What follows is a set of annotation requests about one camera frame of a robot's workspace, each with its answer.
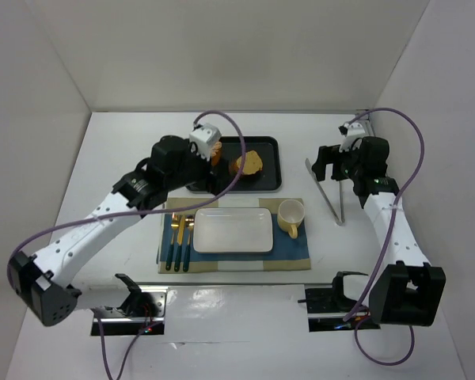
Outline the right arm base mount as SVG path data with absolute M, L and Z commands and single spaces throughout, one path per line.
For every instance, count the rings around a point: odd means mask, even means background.
M 361 329 L 380 329 L 379 325 L 368 319 L 369 312 L 365 306 L 362 306 L 349 321 L 343 321 L 343 316 L 352 309 L 360 295 L 359 291 L 357 295 L 350 297 L 344 295 L 346 279 L 357 279 L 357 283 L 366 283 L 367 274 L 350 271 L 337 272 L 330 285 L 305 287 L 304 296 L 297 303 L 306 307 L 311 333 L 352 331 L 359 322 L 362 322 Z

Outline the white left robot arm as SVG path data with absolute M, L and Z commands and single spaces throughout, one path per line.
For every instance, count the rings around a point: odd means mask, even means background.
M 210 176 L 220 139 L 196 133 L 162 137 L 90 215 L 67 223 L 57 241 L 31 255 L 13 252 L 7 264 L 10 285 L 42 325 L 57 325 L 76 309 L 81 291 L 72 280 L 111 240 L 164 203 L 172 190 Z

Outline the orange ridged bread roll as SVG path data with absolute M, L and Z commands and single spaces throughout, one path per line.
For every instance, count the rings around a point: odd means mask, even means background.
M 222 154 L 222 143 L 217 142 L 211 149 L 211 165 L 216 166 L 219 163 Z

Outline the metal tongs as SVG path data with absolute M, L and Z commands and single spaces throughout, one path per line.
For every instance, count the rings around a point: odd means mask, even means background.
M 317 180 L 316 175 L 312 170 L 312 164 L 308 158 L 305 159 L 305 167 L 312 178 L 312 181 L 315 183 L 317 190 L 320 192 L 333 221 L 337 226 L 344 226 L 346 220 L 343 185 L 340 182 L 337 182 L 336 185 L 330 187 L 329 192 L 327 192 L 327 188 Z

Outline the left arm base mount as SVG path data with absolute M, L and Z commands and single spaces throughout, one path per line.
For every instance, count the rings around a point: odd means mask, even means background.
M 121 287 L 107 293 L 103 305 L 91 309 L 91 335 L 100 333 L 97 319 L 101 321 L 104 336 L 163 335 L 169 287 L 138 283 L 124 273 L 116 273 L 115 278 Z

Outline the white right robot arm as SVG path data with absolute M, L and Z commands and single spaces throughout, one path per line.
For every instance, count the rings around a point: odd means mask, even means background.
M 389 143 L 378 137 L 354 137 L 335 146 L 322 146 L 312 165 L 317 182 L 325 179 L 328 165 L 332 180 L 350 180 L 373 224 L 382 249 L 353 307 L 351 318 L 362 307 L 378 325 L 430 326 L 442 298 L 447 278 L 423 254 L 402 208 L 402 192 L 388 177 Z

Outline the tan bread slice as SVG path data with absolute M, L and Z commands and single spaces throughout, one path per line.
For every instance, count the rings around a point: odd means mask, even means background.
M 230 163 L 229 173 L 231 176 L 237 174 L 242 163 L 245 163 L 245 166 L 242 170 L 241 177 L 245 179 L 259 176 L 264 168 L 260 155 L 255 150 L 251 150 L 247 151 L 244 156 L 240 156 Z

